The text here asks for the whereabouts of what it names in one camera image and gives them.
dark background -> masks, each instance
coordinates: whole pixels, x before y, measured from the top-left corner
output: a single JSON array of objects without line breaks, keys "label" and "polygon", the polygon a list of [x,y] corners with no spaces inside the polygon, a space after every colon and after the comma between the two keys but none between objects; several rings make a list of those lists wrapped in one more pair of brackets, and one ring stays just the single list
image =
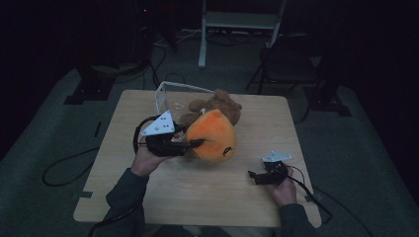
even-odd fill
[{"label": "dark background", "polygon": [[[213,0],[209,7],[272,12],[274,2]],[[158,19],[173,20],[176,30],[200,27],[200,1],[173,3],[174,15]],[[146,1],[40,4],[6,0],[0,4],[0,157],[31,121],[57,80],[80,63],[116,66],[138,60],[144,51],[139,29],[155,20],[150,23],[135,11],[134,6],[149,4]],[[335,52],[334,75],[341,85],[357,93],[416,202],[418,12],[417,0],[289,0],[281,28],[282,33],[314,33]]]}]

sleeve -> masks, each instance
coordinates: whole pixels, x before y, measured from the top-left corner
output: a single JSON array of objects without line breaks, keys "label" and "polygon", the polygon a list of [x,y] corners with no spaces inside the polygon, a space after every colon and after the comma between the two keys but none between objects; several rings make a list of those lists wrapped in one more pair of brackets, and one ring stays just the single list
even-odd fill
[{"label": "sleeve", "polygon": [[280,208],[283,237],[318,237],[317,230],[308,221],[304,207],[300,204],[288,204]]},{"label": "sleeve", "polygon": [[139,207],[124,219],[103,226],[97,230],[98,237],[140,236],[144,230],[144,199],[149,177],[139,177],[130,169],[126,169],[114,188],[107,194],[106,200],[111,207],[105,216],[106,219],[120,216],[129,211],[138,201]]}]

wire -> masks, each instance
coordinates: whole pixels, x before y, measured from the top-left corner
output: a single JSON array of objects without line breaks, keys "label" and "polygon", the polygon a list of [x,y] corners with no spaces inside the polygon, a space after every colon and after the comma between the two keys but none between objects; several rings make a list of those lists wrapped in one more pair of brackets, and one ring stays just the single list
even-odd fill
[{"label": "wire", "polygon": [[109,218],[109,219],[102,220],[101,222],[94,224],[92,227],[90,227],[88,236],[93,237],[97,229],[106,225],[113,224],[115,222],[118,222],[128,217],[130,214],[132,214],[134,211],[136,211],[140,207],[140,205],[142,204],[142,197],[143,196],[141,196],[141,198],[139,198],[138,201],[136,201],[135,204],[125,213]]},{"label": "wire", "polygon": [[73,159],[73,158],[76,158],[76,157],[78,157],[78,156],[82,156],[82,155],[84,155],[84,154],[87,154],[87,153],[89,153],[89,152],[92,152],[92,151],[97,151],[97,150],[99,150],[99,147],[96,147],[96,148],[92,148],[92,149],[89,149],[89,150],[86,150],[86,151],[83,151],[83,152],[80,152],[80,153],[78,153],[78,154],[75,154],[75,155],[71,155],[71,156],[68,156],[68,157],[64,157],[64,158],[62,158],[62,159],[59,159],[59,160],[57,160],[57,161],[55,161],[55,162],[53,162],[52,164],[50,164],[48,167],[46,167],[46,169],[43,171],[43,174],[42,174],[42,182],[46,185],[46,186],[50,186],[50,187],[61,187],[61,186],[66,186],[66,185],[69,185],[69,184],[71,184],[71,183],[73,183],[73,182],[75,182],[76,180],[78,180],[82,175],[84,175],[92,166],[93,166],[93,163],[94,163],[94,161],[93,162],[91,162],[79,175],[77,175],[75,178],[73,178],[72,180],[70,180],[70,181],[67,181],[67,182],[64,182],[64,183],[59,183],[59,184],[53,184],[53,183],[50,183],[49,181],[47,181],[46,180],[46,174],[48,173],[48,171],[52,168],[52,167],[54,167],[55,165],[57,165],[57,164],[59,164],[59,163],[61,163],[61,162],[63,162],[63,161],[66,161],[66,160],[70,160],[70,159]]},{"label": "wire", "polygon": [[[183,40],[187,40],[192,38],[194,35],[196,35],[199,32],[199,30],[197,31],[193,31],[191,33],[189,33],[187,36],[183,36],[183,37],[176,37],[178,40],[176,41],[176,43],[179,43]],[[165,41],[165,39],[160,39],[157,42],[154,43],[155,46],[170,46],[169,44],[161,44],[161,42]]]},{"label": "wire", "polygon": [[305,177],[304,177],[304,174],[302,173],[302,170],[301,170],[301,169],[299,169],[299,168],[297,168],[297,167],[295,167],[295,166],[287,166],[287,167],[290,167],[290,168],[293,168],[293,169],[298,170],[298,171],[299,171],[299,173],[300,173],[300,174],[301,174],[301,176],[302,176],[302,183],[303,183],[303,184],[305,184]]},{"label": "wire", "polygon": [[323,224],[327,224],[332,218],[333,218],[333,213],[330,212],[322,203],[320,203],[320,201],[317,200],[317,198],[314,197],[314,195],[311,193],[311,191],[307,188],[307,186],[305,184],[303,184],[302,182],[296,180],[295,178],[288,176],[289,179],[293,180],[294,182],[296,182],[300,187],[302,187],[305,192],[307,193],[307,195],[311,198],[312,201],[314,201],[314,203],[320,207],[322,210],[324,210],[329,217],[322,221]]},{"label": "wire", "polygon": [[178,76],[178,77],[182,78],[183,84],[186,84],[185,77],[183,75],[181,75],[181,74],[177,74],[177,73],[174,73],[174,72],[168,73],[168,74],[166,74],[166,77],[164,78],[164,80],[167,81],[167,78],[169,76]]},{"label": "wire", "polygon": [[223,37],[226,37],[229,40],[229,42],[228,43],[223,43],[223,42],[218,42],[218,41],[215,41],[215,40],[211,40],[209,38],[207,38],[207,42],[218,45],[218,46],[239,46],[239,45],[246,44],[246,43],[253,43],[253,42],[258,40],[257,38],[254,38],[251,35],[249,35],[249,37],[245,41],[238,41],[231,34],[219,33],[219,35],[221,35]]},{"label": "wire", "polygon": [[138,146],[140,144],[142,144],[141,142],[138,141],[139,138],[139,132],[141,131],[141,128],[145,125],[146,122],[148,121],[152,121],[152,120],[156,120],[157,118],[159,118],[160,116],[155,116],[155,117],[150,117],[147,118],[145,120],[143,120],[138,127],[135,128],[135,132],[133,133],[133,138],[132,138],[132,147],[133,147],[133,151],[136,152],[138,151]]},{"label": "wire", "polygon": [[[293,168],[293,169],[296,169],[296,170],[298,170],[300,173],[301,173],[301,175],[302,175],[302,179],[303,179],[303,181],[304,181],[304,174],[302,173],[302,171],[299,169],[299,168],[297,168],[297,167],[294,167],[294,166],[287,166],[287,167],[291,167],[291,168]],[[308,190],[308,188],[305,186],[305,182],[304,182],[304,184],[302,184],[300,181],[298,181],[298,180],[296,180],[296,179],[294,179],[293,177],[290,177],[289,176],[289,178],[290,179],[292,179],[293,181],[295,181],[295,182],[297,182],[304,190],[305,190],[305,192],[310,196],[310,198],[311,199],[313,199],[314,200],[314,202],[318,205],[318,201],[317,201],[317,199],[311,194],[311,192]],[[324,195],[326,195],[326,196],[328,196],[329,198],[331,198],[332,200],[334,200],[337,204],[339,204],[342,208],[344,208],[352,217],[354,217],[354,219],[356,219],[360,224],[361,224],[361,226],[363,226],[363,228],[367,231],[367,233],[369,234],[369,236],[371,236],[371,237],[373,237],[373,233],[370,231],[370,229],[367,227],[367,225],[357,216],[357,215],[355,215],[346,205],[344,205],[341,201],[339,201],[337,198],[335,198],[335,197],[333,197],[332,195],[330,195],[330,194],[328,194],[328,193],[326,193],[325,191],[323,191],[323,190],[321,190],[320,188],[318,188],[318,187],[316,187],[316,186],[314,186],[314,185],[311,185],[315,190],[318,190],[319,192],[321,192],[321,193],[323,193]],[[326,212],[328,212],[328,214],[329,214],[329,216],[331,216],[328,220],[326,220],[325,222],[323,222],[324,224],[325,223],[327,223],[331,218],[332,218],[332,214],[327,210]]]},{"label": "wire", "polygon": [[352,217],[354,217],[354,219],[356,219],[362,226],[363,228],[368,232],[369,236],[373,237],[373,233],[371,232],[371,230],[367,227],[367,225],[357,216],[355,215],[346,205],[344,205],[341,201],[339,201],[337,198],[333,197],[332,195],[326,193],[325,191],[321,190],[320,188],[316,187],[316,186],[312,186],[315,190],[318,190],[319,192],[323,193],[324,195],[328,196],[329,198],[331,198],[332,200],[334,200],[336,203],[338,203],[342,208],[344,208],[350,215],[352,215]]},{"label": "wire", "polygon": [[160,59],[160,61],[158,62],[156,67],[154,67],[151,62],[148,62],[148,64],[149,64],[149,66],[151,67],[151,70],[152,70],[152,81],[154,83],[154,86],[156,88],[158,88],[159,85],[160,85],[160,81],[158,80],[157,70],[161,66],[161,64],[163,63],[164,59],[166,58],[166,50],[163,47],[158,46],[158,45],[155,45],[155,47],[157,47],[157,48],[159,48],[160,50],[163,51],[163,57]]},{"label": "wire", "polygon": [[144,79],[145,78],[144,75],[145,75],[146,72],[147,72],[147,68],[145,68],[145,70],[142,71],[142,73],[140,73],[138,75],[135,75],[132,78],[129,78],[129,79],[126,79],[126,80],[121,80],[121,81],[118,80],[118,81],[115,82],[115,84],[123,84],[123,83],[126,83],[126,82],[130,82],[130,81],[135,80],[136,78],[139,78],[140,76],[142,76],[142,78]]}]

teddy bear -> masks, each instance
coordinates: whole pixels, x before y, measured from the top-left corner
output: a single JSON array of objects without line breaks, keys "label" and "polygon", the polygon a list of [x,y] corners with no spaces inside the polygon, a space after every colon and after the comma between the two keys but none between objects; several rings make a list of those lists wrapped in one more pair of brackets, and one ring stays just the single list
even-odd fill
[{"label": "teddy bear", "polygon": [[226,91],[217,89],[207,101],[201,99],[193,100],[188,105],[188,110],[191,113],[182,115],[179,118],[179,124],[189,126],[205,112],[215,109],[219,109],[232,125],[236,125],[240,120],[242,106],[234,102]]},{"label": "teddy bear", "polygon": [[238,123],[242,106],[234,102],[227,92],[215,90],[207,100],[194,100],[179,124],[187,126],[185,140],[201,140],[202,145],[192,149],[193,154],[204,161],[222,162],[235,151],[234,126]]}]

black chair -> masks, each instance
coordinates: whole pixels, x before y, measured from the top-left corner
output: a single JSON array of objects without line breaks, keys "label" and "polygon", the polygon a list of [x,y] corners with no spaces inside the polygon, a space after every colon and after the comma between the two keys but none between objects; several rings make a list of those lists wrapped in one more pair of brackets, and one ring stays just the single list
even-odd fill
[{"label": "black chair", "polygon": [[[261,50],[261,63],[246,89],[259,84],[260,95],[263,85],[271,83],[293,84],[290,90],[298,84],[314,84],[314,88],[318,88],[317,66],[321,63],[321,56],[322,50],[314,36],[303,33],[281,35],[271,47]],[[308,112],[309,105],[300,121],[307,117]]]}]

